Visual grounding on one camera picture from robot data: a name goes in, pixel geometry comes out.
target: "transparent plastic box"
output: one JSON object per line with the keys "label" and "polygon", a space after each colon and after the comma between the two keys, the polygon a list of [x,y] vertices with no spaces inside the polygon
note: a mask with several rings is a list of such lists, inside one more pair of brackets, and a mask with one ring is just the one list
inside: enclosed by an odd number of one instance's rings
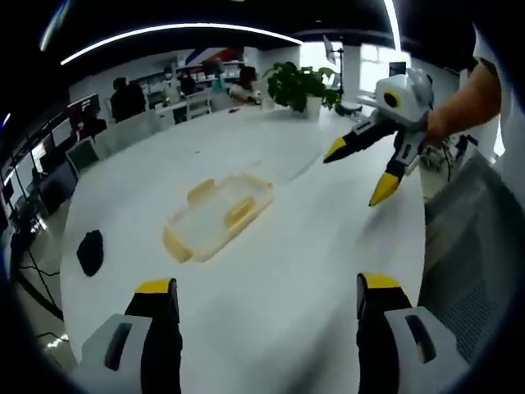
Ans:
{"label": "transparent plastic box", "polygon": [[168,219],[163,242],[180,263],[206,261],[240,234],[272,201],[272,184],[256,176],[208,179],[188,193],[188,208]]}

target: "floor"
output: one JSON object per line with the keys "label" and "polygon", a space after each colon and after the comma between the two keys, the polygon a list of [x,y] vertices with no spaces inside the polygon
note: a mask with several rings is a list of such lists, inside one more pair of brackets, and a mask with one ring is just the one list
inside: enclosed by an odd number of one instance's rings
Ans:
{"label": "floor", "polygon": [[[427,201],[444,186],[446,174],[430,172],[424,168],[420,168],[420,174],[423,197]],[[64,203],[54,215],[47,218],[44,221],[43,230],[37,235],[31,247],[31,253],[39,268],[47,273],[56,273],[60,270],[61,242],[68,212],[69,203]],[[29,255],[25,256],[22,266],[27,265],[31,265]],[[24,274],[41,294],[47,296],[46,289],[35,270],[25,269]],[[61,309],[62,298],[59,275],[44,276],[44,280],[58,308]],[[35,336],[49,333],[39,338],[44,353],[53,363],[57,364],[58,368],[65,373],[69,373],[76,366],[76,362],[66,340],[67,336],[63,322],[34,301],[20,285],[17,285],[17,292],[25,307],[25,312],[34,329]]]}

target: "green leaves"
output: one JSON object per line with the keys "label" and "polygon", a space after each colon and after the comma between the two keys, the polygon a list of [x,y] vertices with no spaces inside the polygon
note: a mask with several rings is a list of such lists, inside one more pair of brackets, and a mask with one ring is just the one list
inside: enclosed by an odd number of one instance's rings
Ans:
{"label": "green leaves", "polygon": [[320,68],[314,71],[312,67],[300,69],[292,62],[275,63],[264,73],[271,74],[268,78],[268,93],[276,103],[290,107],[294,111],[304,112],[308,96],[322,97],[322,103],[329,109],[340,102],[340,97],[334,90],[327,89],[322,83],[322,77],[330,77],[334,71],[330,68]]}

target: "person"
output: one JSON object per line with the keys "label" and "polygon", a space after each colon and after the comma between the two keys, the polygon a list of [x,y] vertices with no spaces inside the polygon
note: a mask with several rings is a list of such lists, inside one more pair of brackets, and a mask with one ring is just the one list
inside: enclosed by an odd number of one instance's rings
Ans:
{"label": "person", "polygon": [[503,67],[478,31],[474,57],[478,64],[468,84],[429,114],[427,140],[440,143],[448,135],[479,126],[500,114],[505,153],[498,159],[495,169],[525,210],[522,175],[525,167],[525,117],[509,81],[502,74]]}
{"label": "person", "polygon": [[239,81],[230,87],[230,96],[240,103],[257,104],[258,92],[253,89],[257,80],[255,68],[246,66],[240,69]]}
{"label": "person", "polygon": [[191,77],[189,70],[186,70],[179,77],[180,91],[184,96],[195,93],[197,82]]}
{"label": "person", "polygon": [[98,119],[93,106],[88,105],[82,112],[82,122],[84,126],[79,131],[80,140],[88,137],[95,137],[107,129],[106,121]]}
{"label": "person", "polygon": [[113,89],[115,93],[111,103],[115,123],[146,111],[146,99],[137,84],[127,84],[126,78],[116,78],[113,81]]}

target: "human hand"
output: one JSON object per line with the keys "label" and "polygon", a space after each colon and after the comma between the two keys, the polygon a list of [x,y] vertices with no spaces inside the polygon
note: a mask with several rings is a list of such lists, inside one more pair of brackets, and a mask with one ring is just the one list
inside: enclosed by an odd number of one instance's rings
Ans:
{"label": "human hand", "polygon": [[430,111],[425,130],[425,140],[429,144],[441,145],[443,139],[448,136],[445,119],[438,111]]}

